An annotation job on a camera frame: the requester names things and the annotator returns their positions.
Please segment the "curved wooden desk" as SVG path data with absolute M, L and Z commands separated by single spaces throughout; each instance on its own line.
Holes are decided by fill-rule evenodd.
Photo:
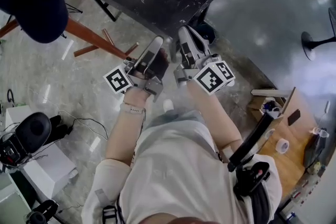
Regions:
M 296 109 L 300 110 L 301 117 L 292 126 L 288 126 L 287 118 Z M 259 154 L 268 155 L 274 159 L 279 173 L 283 198 L 291 193 L 304 174 L 305 147 L 312 137 L 310 131 L 314 127 L 317 127 L 316 120 L 307 101 L 296 88 L 283 113 L 282 121 L 259 151 Z M 289 149 L 284 154 L 276 151 L 276 143 L 281 138 L 289 141 Z

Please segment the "brown wooden coat rack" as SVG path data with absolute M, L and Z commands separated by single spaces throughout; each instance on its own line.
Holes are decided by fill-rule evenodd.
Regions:
M 66 22 L 65 31 L 91 44 L 89 47 L 75 51 L 73 53 L 74 57 L 79 57 L 100 48 L 123 60 L 131 60 L 129 54 L 137 47 L 137 44 L 133 45 L 127 52 L 122 52 L 114 45 L 113 42 L 105 40 L 86 26 L 72 20 L 71 18 L 67 18 Z

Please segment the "person's white shoe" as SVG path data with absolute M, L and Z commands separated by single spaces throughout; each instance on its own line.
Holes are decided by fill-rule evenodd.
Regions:
M 165 113 L 174 110 L 174 104 L 171 99 L 165 99 L 163 101 L 163 110 Z

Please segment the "black padded seat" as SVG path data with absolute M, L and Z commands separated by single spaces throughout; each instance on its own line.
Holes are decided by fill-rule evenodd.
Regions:
M 46 143 L 50 133 L 48 116 L 31 114 L 14 129 L 0 134 L 0 163 L 17 167 Z

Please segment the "cardboard box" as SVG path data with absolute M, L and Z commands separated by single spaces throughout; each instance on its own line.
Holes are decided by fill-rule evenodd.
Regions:
M 260 119 L 266 112 L 280 116 L 285 112 L 296 87 L 291 90 L 253 89 L 252 100 L 248 108 L 256 119 Z

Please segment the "white tape roll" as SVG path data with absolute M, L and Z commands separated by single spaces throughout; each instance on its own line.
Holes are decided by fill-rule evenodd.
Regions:
M 278 142 L 276 143 L 276 151 L 280 154 L 284 154 L 287 152 L 287 150 L 289 149 L 289 141 L 281 138 L 278 140 Z

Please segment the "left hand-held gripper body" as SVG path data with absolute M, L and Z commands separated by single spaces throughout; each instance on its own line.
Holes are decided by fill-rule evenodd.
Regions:
M 162 80 L 149 70 L 145 61 L 128 58 L 119 66 L 103 76 L 113 93 L 125 93 L 130 87 L 135 87 L 154 96 L 154 102 L 163 90 Z

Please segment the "black headphones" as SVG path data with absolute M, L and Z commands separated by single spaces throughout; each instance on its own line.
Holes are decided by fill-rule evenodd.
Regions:
M 58 204 L 53 200 L 46 200 L 34 208 L 25 218 L 26 224 L 47 224 L 56 214 Z

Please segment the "person's grey trousers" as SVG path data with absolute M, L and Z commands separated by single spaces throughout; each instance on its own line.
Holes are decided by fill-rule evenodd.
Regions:
M 204 133 L 208 133 L 208 128 L 199 111 L 179 112 L 178 110 L 170 110 L 155 117 L 142 131 L 141 137 L 149 137 L 150 135 L 203 135 Z

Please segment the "person's left forearm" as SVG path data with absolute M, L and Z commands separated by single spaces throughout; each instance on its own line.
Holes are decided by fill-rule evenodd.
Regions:
M 136 142 L 140 136 L 145 112 L 132 114 L 121 111 L 111 131 L 106 147 L 106 159 L 131 165 Z

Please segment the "white wrist watch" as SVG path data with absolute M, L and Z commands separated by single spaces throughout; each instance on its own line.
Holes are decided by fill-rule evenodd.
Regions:
M 120 104 L 120 111 L 130 114 L 143 114 L 145 113 L 145 108 L 133 106 L 123 102 Z

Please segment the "clear plastic bottle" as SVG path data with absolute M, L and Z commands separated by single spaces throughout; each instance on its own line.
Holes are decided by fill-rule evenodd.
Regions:
M 318 127 L 314 127 L 310 133 L 314 134 L 314 135 L 318 135 L 320 137 L 323 138 L 328 138 L 329 137 L 329 133 L 326 131 L 326 129 L 320 129 Z

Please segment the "white box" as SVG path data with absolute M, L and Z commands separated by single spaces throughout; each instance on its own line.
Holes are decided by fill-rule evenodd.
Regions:
M 78 170 L 58 142 L 39 149 L 39 153 L 23 166 L 23 175 L 32 185 L 40 200 L 54 198 Z

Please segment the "person's right forearm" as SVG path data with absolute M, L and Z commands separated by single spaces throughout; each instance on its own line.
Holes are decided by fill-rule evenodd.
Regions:
M 227 160 L 229 154 L 235 152 L 243 142 L 240 131 L 216 95 L 207 94 L 194 80 L 188 81 L 186 86 L 219 153 Z

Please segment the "black pedestal fan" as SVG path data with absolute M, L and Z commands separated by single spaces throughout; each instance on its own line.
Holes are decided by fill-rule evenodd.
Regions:
M 333 37 L 320 41 L 313 41 L 311 35 L 304 31 L 301 34 L 301 45 L 306 57 L 310 61 L 314 61 L 316 58 L 315 49 L 323 44 L 336 42 L 336 8 L 329 8 L 329 19 L 333 31 Z

